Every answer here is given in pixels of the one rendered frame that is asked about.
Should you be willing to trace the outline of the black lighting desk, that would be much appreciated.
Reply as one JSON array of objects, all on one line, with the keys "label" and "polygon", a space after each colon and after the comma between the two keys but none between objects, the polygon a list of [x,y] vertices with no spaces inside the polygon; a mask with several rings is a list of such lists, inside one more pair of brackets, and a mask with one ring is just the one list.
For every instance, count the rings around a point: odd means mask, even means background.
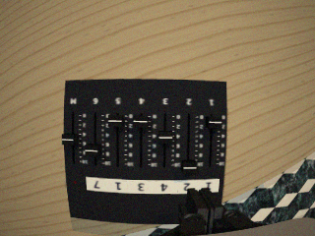
[{"label": "black lighting desk", "polygon": [[65,81],[70,216],[179,224],[187,188],[209,187],[221,202],[226,125],[226,82]]}]

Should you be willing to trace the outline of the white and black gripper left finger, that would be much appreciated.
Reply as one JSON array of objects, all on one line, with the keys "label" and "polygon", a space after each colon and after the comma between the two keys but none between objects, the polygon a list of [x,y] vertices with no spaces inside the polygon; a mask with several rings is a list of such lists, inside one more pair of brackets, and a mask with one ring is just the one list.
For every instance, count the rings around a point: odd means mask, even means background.
[{"label": "white and black gripper left finger", "polygon": [[187,202],[185,204],[179,204],[178,208],[179,225],[160,236],[206,235],[205,230],[207,230],[208,213],[208,207],[198,190],[188,188]]}]

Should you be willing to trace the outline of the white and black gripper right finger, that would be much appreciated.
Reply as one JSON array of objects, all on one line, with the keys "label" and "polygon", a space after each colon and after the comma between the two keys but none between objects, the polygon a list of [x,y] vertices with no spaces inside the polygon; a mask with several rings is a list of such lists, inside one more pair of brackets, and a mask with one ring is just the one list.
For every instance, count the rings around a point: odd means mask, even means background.
[{"label": "white and black gripper right finger", "polygon": [[268,225],[256,223],[238,210],[226,210],[209,188],[201,188],[199,194],[209,210],[206,235]]}]

